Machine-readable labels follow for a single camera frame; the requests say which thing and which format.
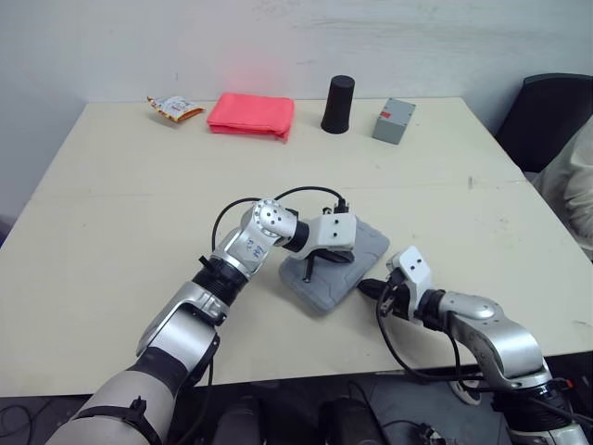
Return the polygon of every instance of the pink towel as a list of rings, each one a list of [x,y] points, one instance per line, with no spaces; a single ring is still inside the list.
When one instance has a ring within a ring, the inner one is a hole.
[[[295,102],[286,97],[224,93],[208,116],[214,133],[273,134],[284,141],[295,114]]]

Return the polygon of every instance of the gray rubber case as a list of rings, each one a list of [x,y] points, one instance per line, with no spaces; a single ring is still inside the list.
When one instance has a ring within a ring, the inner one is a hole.
[[[303,281],[306,260],[288,257],[280,265],[280,278],[309,306],[320,312],[331,311],[373,267],[389,247],[389,240],[378,230],[357,219],[354,261],[336,264],[315,259],[310,283]]]

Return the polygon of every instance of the person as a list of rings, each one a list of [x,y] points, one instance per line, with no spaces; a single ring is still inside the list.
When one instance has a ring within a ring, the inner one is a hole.
[[[536,176],[533,185],[593,260],[593,117]]]

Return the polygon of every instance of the black wire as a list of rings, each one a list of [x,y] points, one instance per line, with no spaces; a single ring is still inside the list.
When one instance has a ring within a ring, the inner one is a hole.
[[[383,289],[383,292],[381,293],[381,296],[377,300],[377,305],[375,306],[375,318],[377,319],[377,324],[379,324],[379,329],[381,330],[381,335],[383,336],[383,340],[385,341],[385,344],[386,344],[387,348],[389,349],[389,352],[391,352],[391,355],[393,355],[393,358],[396,359],[396,362],[399,363],[399,365],[402,368],[404,368],[404,370],[407,373],[414,375],[415,377],[419,378],[420,380],[424,380],[424,381],[428,381],[428,382],[451,382],[451,381],[459,380],[460,378],[464,379],[464,380],[479,380],[480,379],[479,376],[461,374],[461,372],[458,372],[457,370],[456,370],[455,375],[430,375],[427,373],[416,371],[415,369],[409,367],[401,359],[401,357],[399,357],[395,348],[393,347],[393,344],[391,343],[391,340],[389,339],[389,335],[387,334],[387,330],[385,329],[385,323],[383,321],[383,317],[381,316],[381,305],[385,302],[385,298],[387,297],[387,293],[389,292],[389,289],[390,289],[389,285],[386,285]]]
[[[367,405],[367,407],[370,410],[372,410],[371,403],[369,402],[369,398],[367,397],[367,393],[364,392],[364,389],[362,389],[362,386],[352,380],[348,380],[348,393],[350,394],[350,398],[352,398],[352,392],[350,391],[350,386],[356,388],[359,391],[360,395],[362,396],[362,399],[364,400],[364,403]]]
[[[216,221],[214,222],[214,226],[212,227],[212,237],[211,237],[212,251],[214,251],[214,249],[216,248],[216,231],[219,229],[219,224],[221,223],[221,219],[224,216],[224,214],[227,211],[229,211],[231,208],[236,206],[237,204],[241,204],[242,202],[259,201],[259,200],[260,200],[259,197],[242,197],[241,199],[237,199],[236,201],[233,201],[231,204],[229,204],[224,209],[222,209],[221,213],[219,213],[219,216],[216,218]]]
[[[204,396],[204,401],[202,402],[202,406],[200,408],[200,412],[197,415],[196,420],[192,424],[192,426],[187,430],[187,432],[183,435],[183,437],[177,442],[177,445],[183,445],[185,443],[189,443],[189,440],[192,436],[196,433],[197,429],[202,425],[204,421],[204,417],[206,416],[206,409],[208,408],[208,401],[210,399],[210,393],[212,392],[212,379],[214,377],[214,358],[210,359],[210,364],[208,366],[208,385],[206,386],[206,395]]]
[[[379,428],[379,430],[381,432],[381,436],[383,437],[385,442],[390,443],[389,438],[387,437],[387,434],[385,433],[385,430],[383,429],[383,426],[379,423],[377,414],[374,412],[374,409],[371,406],[371,402],[369,401],[369,398],[367,397],[367,393],[365,392],[365,390],[362,389],[362,386],[359,385],[358,383],[356,383],[355,381],[348,380],[348,393],[350,394],[351,399],[352,399],[352,392],[350,391],[350,386],[356,388],[359,391],[360,395],[364,399],[364,403],[367,405],[367,408],[369,408],[369,411],[371,412],[371,415],[375,421],[375,424],[377,424],[377,427]]]
[[[33,431],[33,416],[31,414],[31,412],[29,411],[29,409],[26,406],[23,405],[10,405],[7,406],[6,408],[4,408],[2,411],[0,411],[1,414],[6,413],[9,410],[21,410],[25,413],[25,415],[27,416],[27,423],[23,426],[20,426],[19,428],[13,430],[13,431],[9,431],[8,433],[3,433],[2,435],[0,435],[0,438],[8,438],[11,436],[14,436],[15,434],[18,434],[20,431],[22,431],[23,429],[27,429],[27,441],[25,442],[27,445],[31,445],[31,441],[32,441],[32,431]]]
[[[411,420],[406,420],[406,419],[398,419],[398,420],[392,420],[391,422],[387,422],[386,424],[382,424],[381,428],[387,428],[388,426],[392,426],[395,424],[409,424],[412,426],[416,426],[417,428],[420,428],[420,424],[417,424],[416,422],[412,422]]]
[[[337,193],[335,190],[332,190],[331,188],[327,188],[327,187],[319,187],[317,185],[305,185],[303,187],[291,188],[290,190],[286,190],[285,192],[281,193],[280,195],[278,195],[274,199],[275,200],[282,199],[286,195],[291,195],[291,194],[296,193],[296,192],[302,192],[304,190],[317,190],[318,192],[326,192],[326,193],[330,193],[330,194],[334,195],[338,199],[344,199],[342,197],[342,195],[340,195],[339,193]]]
[[[460,369],[461,369],[460,350],[457,346],[457,341],[455,341],[455,338],[451,335],[450,332],[446,332],[446,334],[447,334],[447,337],[449,338],[449,340],[451,341],[451,345],[453,346],[453,351],[455,353],[455,370],[458,374],[460,374]],[[460,383],[461,387],[468,392],[480,392],[480,393],[483,393],[483,392],[506,392],[509,394],[515,394],[512,390],[502,390],[502,389],[493,389],[493,388],[471,388],[471,387],[468,387],[467,385],[465,385],[465,383],[461,379],[459,380],[459,383]],[[528,398],[528,400],[536,405],[546,408],[548,411],[555,413],[555,414],[559,415],[560,417],[563,417],[567,420],[571,420],[571,421],[574,421],[577,423],[583,423],[583,422],[593,423],[592,418],[587,417],[582,414],[573,413],[573,407],[572,407],[572,405],[570,405],[570,402],[569,402],[569,406],[571,406],[571,411],[568,412],[563,409],[556,408],[555,406],[548,405],[544,401],[534,399],[533,397]]]
[[[453,337],[453,335],[449,332],[449,331],[445,331],[445,334],[447,334],[448,339],[451,342],[451,346],[453,347],[453,354],[455,355],[455,374],[457,375],[461,375],[461,358],[460,358],[460,349],[457,346],[457,341],[455,341],[455,337]],[[494,391],[494,389],[492,388],[472,388],[472,387],[468,387],[465,382],[463,380],[467,380],[467,379],[463,379],[463,378],[459,378],[458,382],[461,385],[461,387],[470,392],[492,392]]]
[[[30,445],[32,442],[32,434],[33,434],[32,431],[33,431],[33,427],[34,427],[33,422],[39,416],[39,414],[41,414],[42,411],[49,406],[49,404],[51,402],[52,402],[52,400],[48,400],[46,403],[44,403],[44,405],[42,405],[42,407],[39,410],[37,410],[37,412],[35,414],[31,414],[31,412],[29,411],[29,409],[26,406],[20,405],[20,404],[9,405],[9,406],[6,406],[5,408],[3,408],[2,410],[0,410],[0,418],[2,419],[3,426],[4,426],[5,414],[12,409],[19,409],[19,410],[23,411],[25,413],[25,415],[27,416],[26,424],[23,424],[12,431],[8,431],[8,432],[3,431],[2,433],[0,433],[0,439],[9,438],[11,436],[18,434],[19,432],[21,432],[25,429],[28,429],[29,432],[27,434],[27,441],[25,443],[27,445]]]
[[[586,415],[570,414],[568,411],[561,410],[560,408],[556,408],[555,406],[550,406],[547,403],[545,403],[544,401],[534,399],[533,397],[530,397],[528,400],[536,405],[541,406],[542,408],[546,408],[548,411],[555,413],[555,414],[559,415],[560,417],[564,417],[567,420],[573,420],[578,423],[580,423],[580,422],[593,423],[593,419],[591,417],[587,417]]]

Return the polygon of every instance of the table surface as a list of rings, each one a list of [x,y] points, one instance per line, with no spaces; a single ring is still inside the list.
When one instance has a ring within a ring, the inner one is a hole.
[[[342,192],[391,240],[367,276],[414,244],[436,286],[496,300],[546,355],[591,350],[593,268],[579,247],[461,99],[406,100],[417,107],[398,146],[370,137],[383,99],[356,100],[341,135],[320,130],[322,101],[297,101],[286,144],[210,133],[206,113],[175,124],[147,104],[88,105],[0,250],[0,395],[94,392],[199,268],[219,210],[299,185]],[[314,216],[333,199],[283,202]],[[273,251],[233,305],[215,383],[398,369],[368,300],[354,291],[311,312],[279,280],[284,257]],[[445,336],[389,328],[410,364],[453,364]]]

